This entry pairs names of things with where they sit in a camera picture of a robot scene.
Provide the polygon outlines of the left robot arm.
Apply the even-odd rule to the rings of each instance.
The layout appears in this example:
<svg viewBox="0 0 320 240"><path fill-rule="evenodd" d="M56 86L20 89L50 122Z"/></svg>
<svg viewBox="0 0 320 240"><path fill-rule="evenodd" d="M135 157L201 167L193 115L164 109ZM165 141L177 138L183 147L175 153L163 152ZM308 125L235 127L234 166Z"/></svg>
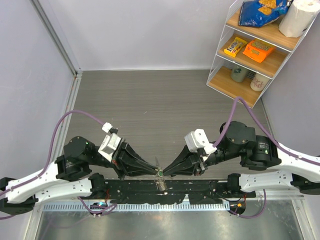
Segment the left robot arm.
<svg viewBox="0 0 320 240"><path fill-rule="evenodd" d="M39 170L20 179L4 177L0 189L0 211L10 216L28 213L38 204L59 199L101 199L108 186L102 174L90 166L111 168L118 178L156 175L156 166L143 160L117 134L106 135L102 144L76 136L63 147L63 155Z"/></svg>

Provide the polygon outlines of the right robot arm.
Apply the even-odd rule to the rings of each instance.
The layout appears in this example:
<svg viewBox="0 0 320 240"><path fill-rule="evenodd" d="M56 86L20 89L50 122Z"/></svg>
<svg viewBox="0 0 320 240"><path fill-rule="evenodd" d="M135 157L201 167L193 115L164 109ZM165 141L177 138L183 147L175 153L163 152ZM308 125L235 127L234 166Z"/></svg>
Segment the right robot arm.
<svg viewBox="0 0 320 240"><path fill-rule="evenodd" d="M222 125L220 142L210 142L203 129L188 133L186 145L162 172L165 176L200 176L209 166L240 158L240 165L256 174L232 173L226 191L232 197L257 190L298 189L304 195L320 193L320 158L290 149L255 128L232 121Z"/></svg>

